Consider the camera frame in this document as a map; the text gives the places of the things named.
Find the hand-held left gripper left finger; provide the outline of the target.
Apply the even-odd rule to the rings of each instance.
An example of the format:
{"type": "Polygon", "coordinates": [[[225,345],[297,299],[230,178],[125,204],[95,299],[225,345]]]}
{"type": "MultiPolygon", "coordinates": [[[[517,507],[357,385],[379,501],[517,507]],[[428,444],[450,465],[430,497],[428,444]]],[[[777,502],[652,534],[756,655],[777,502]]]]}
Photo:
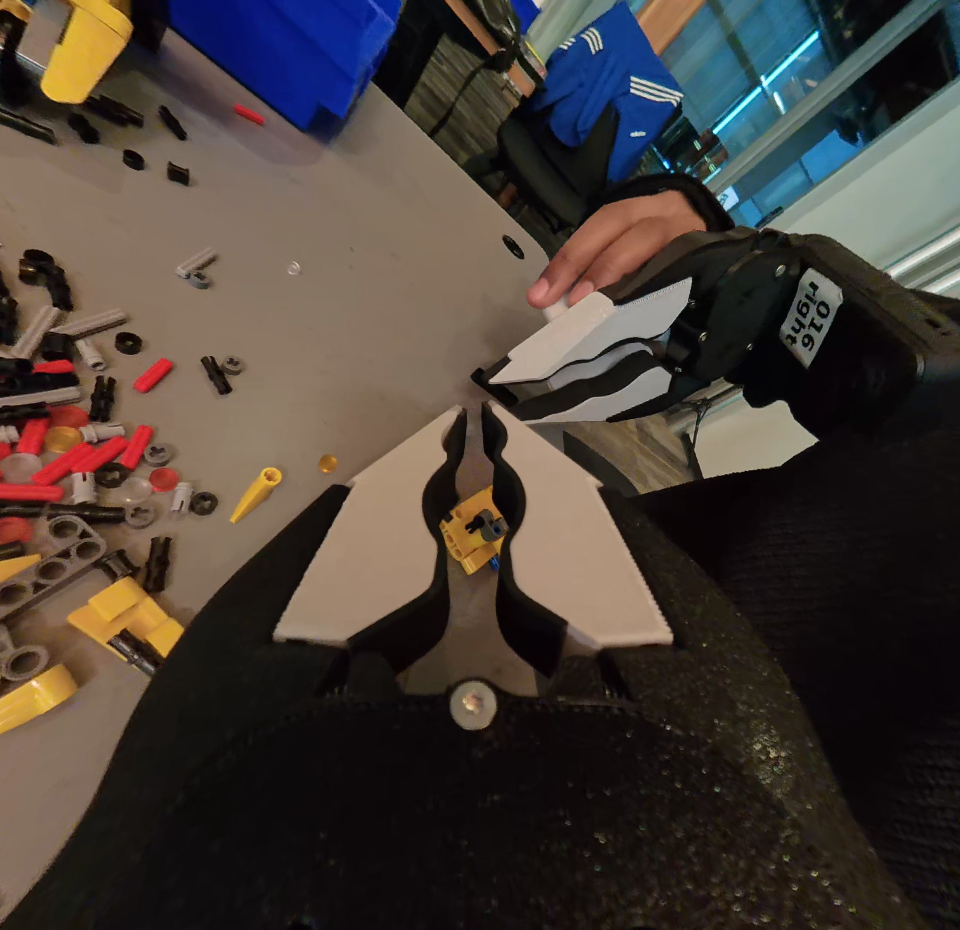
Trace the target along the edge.
{"type": "Polygon", "coordinates": [[[450,618],[440,524],[457,502],[468,420],[450,408],[343,488],[274,642],[378,655],[396,674],[440,642],[450,618]]]}

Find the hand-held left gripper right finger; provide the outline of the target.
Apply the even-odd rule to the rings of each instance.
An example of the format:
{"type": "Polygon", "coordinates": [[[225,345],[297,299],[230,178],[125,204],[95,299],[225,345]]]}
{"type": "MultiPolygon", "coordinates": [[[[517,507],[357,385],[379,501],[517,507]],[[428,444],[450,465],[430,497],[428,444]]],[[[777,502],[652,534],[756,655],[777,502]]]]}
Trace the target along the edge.
{"type": "Polygon", "coordinates": [[[507,408],[485,402],[481,422],[508,526],[495,596],[508,646],[543,677],[568,657],[672,646],[601,481],[507,408]]]}

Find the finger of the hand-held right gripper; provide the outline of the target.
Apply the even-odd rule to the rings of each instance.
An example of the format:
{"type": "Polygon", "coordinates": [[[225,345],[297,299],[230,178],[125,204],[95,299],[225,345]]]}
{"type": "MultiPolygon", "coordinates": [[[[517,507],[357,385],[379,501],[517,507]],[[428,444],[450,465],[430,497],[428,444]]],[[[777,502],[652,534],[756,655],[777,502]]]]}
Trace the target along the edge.
{"type": "Polygon", "coordinates": [[[606,372],[627,356],[655,355],[688,306],[691,287],[688,277],[624,304],[596,291],[513,348],[486,380],[497,386],[564,387],[606,372]]]}
{"type": "Polygon", "coordinates": [[[545,393],[519,402],[519,419],[529,425],[610,421],[666,396],[672,379],[650,345],[617,345],[552,374],[545,393]]]}

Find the yellow brick panel assembly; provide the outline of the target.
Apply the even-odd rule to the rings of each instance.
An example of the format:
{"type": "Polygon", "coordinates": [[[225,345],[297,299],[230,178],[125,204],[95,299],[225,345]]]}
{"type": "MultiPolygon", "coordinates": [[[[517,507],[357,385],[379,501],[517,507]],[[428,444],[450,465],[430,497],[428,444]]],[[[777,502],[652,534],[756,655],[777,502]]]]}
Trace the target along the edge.
{"type": "Polygon", "coordinates": [[[494,500],[491,484],[456,504],[439,528],[447,551],[466,575],[484,567],[498,572],[509,526],[494,500]]]}

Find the black brick pin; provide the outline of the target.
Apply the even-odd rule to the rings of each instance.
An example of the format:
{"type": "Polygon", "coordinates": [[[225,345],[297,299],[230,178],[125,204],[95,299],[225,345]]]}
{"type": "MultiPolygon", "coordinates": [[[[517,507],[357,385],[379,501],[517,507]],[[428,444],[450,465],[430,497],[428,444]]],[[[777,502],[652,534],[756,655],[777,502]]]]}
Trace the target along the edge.
{"type": "Polygon", "coordinates": [[[507,409],[515,407],[520,402],[520,398],[508,386],[492,383],[489,372],[482,367],[474,370],[470,375],[470,380],[490,398],[507,409]]]}

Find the person's right forearm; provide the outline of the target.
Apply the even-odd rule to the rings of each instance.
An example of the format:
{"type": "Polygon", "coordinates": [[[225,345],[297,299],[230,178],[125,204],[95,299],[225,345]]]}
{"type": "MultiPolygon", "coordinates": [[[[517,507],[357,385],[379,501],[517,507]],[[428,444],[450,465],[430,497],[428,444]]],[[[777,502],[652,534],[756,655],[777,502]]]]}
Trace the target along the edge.
{"type": "Polygon", "coordinates": [[[681,172],[659,172],[641,175],[609,187],[594,199],[590,213],[600,208],[632,199],[652,197],[662,193],[681,196],[691,210],[705,223],[707,232],[719,233],[737,227],[718,198],[696,177],[681,172]]]}

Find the yellow brick spike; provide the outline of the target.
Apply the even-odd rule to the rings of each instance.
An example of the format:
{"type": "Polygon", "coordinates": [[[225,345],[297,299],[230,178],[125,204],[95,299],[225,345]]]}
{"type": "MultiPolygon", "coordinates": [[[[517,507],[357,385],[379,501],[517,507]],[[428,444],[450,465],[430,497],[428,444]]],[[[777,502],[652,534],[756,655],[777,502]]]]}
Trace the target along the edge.
{"type": "Polygon", "coordinates": [[[280,485],[282,478],[283,474],[280,468],[269,466],[262,469],[234,506],[229,517],[229,523],[236,525],[259,507],[280,485]]]}

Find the blue striped jacket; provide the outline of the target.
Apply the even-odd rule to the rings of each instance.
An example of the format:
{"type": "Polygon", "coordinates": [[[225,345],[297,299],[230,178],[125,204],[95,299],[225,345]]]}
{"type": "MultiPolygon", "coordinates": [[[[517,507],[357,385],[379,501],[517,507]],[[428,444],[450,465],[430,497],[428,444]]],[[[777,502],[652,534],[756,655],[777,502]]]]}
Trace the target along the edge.
{"type": "Polygon", "coordinates": [[[531,108],[548,112],[550,131],[569,147],[585,144],[610,109],[616,131],[606,181],[618,184],[634,173],[684,96],[621,0],[554,50],[531,108]]]}

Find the wooden beam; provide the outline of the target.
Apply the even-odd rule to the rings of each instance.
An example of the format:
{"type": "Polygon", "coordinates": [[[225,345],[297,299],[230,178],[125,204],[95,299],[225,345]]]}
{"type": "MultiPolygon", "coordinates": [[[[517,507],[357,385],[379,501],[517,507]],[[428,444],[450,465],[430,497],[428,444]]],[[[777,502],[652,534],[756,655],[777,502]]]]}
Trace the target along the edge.
{"type": "Polygon", "coordinates": [[[636,21],[660,56],[708,0],[647,0],[636,21]]]}

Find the pile of brick pieces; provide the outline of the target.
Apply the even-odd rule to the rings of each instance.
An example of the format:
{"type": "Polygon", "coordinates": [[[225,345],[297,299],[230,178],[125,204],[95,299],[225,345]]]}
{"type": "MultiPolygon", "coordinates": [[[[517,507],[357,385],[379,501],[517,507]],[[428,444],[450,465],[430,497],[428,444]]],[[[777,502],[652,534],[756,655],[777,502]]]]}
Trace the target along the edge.
{"type": "Polygon", "coordinates": [[[11,621],[39,608],[92,571],[108,586],[67,622],[146,677],[167,659],[184,628],[157,603],[166,588],[172,538],[154,537],[140,571],[113,549],[100,525],[147,529],[170,495],[170,513],[207,515],[215,496],[197,492],[168,466],[170,449],[141,425],[111,420],[116,380],[98,375],[89,410],[72,352],[90,370],[105,364],[91,336],[125,324],[121,310],[61,324],[73,310],[65,271],[50,254],[23,251],[18,278],[47,290],[50,304],[18,333],[18,303],[2,283],[2,732],[68,701],[79,685],[48,648],[18,643],[11,621]]]}

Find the grey axle connector piece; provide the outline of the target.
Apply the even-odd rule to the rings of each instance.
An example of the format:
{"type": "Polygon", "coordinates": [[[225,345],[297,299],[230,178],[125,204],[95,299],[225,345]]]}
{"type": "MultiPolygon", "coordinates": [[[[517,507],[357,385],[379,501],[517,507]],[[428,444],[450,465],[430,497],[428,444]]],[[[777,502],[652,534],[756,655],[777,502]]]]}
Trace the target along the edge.
{"type": "Polygon", "coordinates": [[[208,247],[177,264],[174,267],[174,274],[195,289],[207,290],[212,283],[208,269],[218,258],[218,252],[214,248],[208,247]]]}

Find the wooden office desk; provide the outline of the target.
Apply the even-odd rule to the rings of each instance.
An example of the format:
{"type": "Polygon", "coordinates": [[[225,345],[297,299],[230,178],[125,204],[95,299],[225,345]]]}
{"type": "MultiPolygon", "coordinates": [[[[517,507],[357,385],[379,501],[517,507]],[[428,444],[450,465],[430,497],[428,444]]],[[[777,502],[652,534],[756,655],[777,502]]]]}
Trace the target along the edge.
{"type": "MultiPolygon", "coordinates": [[[[466,0],[441,0],[444,6],[455,16],[459,24],[470,33],[471,39],[483,48],[487,57],[509,49],[499,37],[483,22],[466,0]]],[[[520,36],[510,61],[506,80],[509,88],[518,96],[530,97],[543,83],[546,65],[539,58],[529,41],[520,36]]]]}

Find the blue storage bin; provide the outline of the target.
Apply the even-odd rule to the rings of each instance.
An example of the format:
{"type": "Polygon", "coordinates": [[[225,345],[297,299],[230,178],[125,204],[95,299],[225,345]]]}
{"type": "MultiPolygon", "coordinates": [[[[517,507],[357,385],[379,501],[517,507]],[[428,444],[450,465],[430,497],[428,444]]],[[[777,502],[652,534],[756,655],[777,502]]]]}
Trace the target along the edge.
{"type": "Polygon", "coordinates": [[[342,120],[386,56],[402,0],[166,0],[174,32],[301,131],[342,120]]]}

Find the scattered group of black pins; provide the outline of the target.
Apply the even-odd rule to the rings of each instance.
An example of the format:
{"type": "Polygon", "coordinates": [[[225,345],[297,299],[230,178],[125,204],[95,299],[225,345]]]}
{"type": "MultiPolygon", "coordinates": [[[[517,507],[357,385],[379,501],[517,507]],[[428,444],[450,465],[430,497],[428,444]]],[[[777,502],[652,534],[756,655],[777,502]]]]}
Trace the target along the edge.
{"type": "MultiPolygon", "coordinates": [[[[71,111],[65,118],[67,128],[78,137],[80,143],[86,146],[100,146],[102,143],[100,130],[96,125],[91,123],[87,116],[88,113],[121,129],[134,128],[143,130],[146,126],[145,116],[137,110],[130,108],[125,103],[109,96],[92,96],[80,105],[80,112],[71,111]]],[[[185,126],[168,106],[159,106],[157,108],[157,117],[162,126],[170,132],[177,141],[186,142],[188,140],[185,126]]],[[[51,126],[25,117],[4,106],[2,106],[1,109],[1,127],[51,146],[57,146],[59,144],[57,134],[51,126]]],[[[139,153],[139,151],[132,148],[123,148],[121,159],[124,166],[129,170],[144,172],[147,169],[146,158],[143,154],[139,153]]],[[[175,164],[172,161],[168,161],[167,163],[166,179],[185,188],[190,187],[192,184],[190,169],[175,164]]]]}

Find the yellow grey brick vehicle model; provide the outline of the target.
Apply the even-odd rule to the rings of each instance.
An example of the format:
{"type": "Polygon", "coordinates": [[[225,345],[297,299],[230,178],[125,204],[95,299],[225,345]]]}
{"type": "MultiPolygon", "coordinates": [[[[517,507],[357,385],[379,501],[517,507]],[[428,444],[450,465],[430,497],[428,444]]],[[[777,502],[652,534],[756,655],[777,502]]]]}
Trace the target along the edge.
{"type": "Polygon", "coordinates": [[[1,0],[2,101],[33,89],[57,105],[91,96],[129,44],[131,0],[1,0]]]}

